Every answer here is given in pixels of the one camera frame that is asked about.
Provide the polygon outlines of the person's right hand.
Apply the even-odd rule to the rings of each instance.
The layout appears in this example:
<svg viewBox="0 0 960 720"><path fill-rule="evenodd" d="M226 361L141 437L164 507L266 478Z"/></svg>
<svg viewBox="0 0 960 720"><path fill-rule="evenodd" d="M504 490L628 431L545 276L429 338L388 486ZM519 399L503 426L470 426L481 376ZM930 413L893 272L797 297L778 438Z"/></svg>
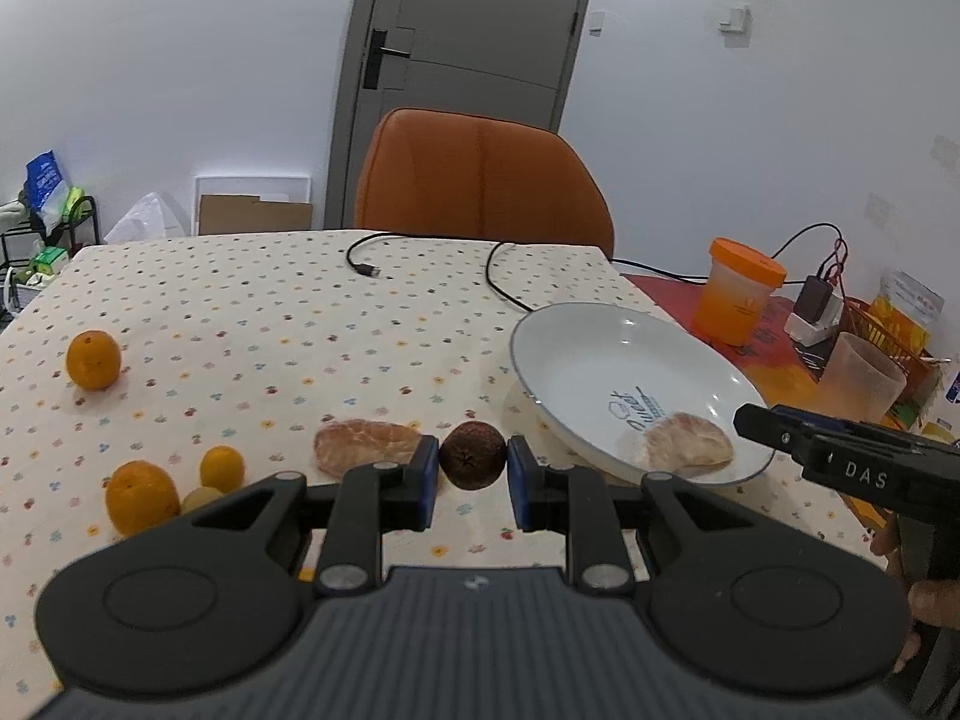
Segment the person's right hand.
<svg viewBox="0 0 960 720"><path fill-rule="evenodd" d="M911 616L916 622L923 622L935 628L960 629L960 593L957 580L944 582L921 582L908 585L903 578L900 559L900 535L895 518L890 518L880 532L871 541L871 553L887 559L887 574L900 583L907 592Z"/></svg>

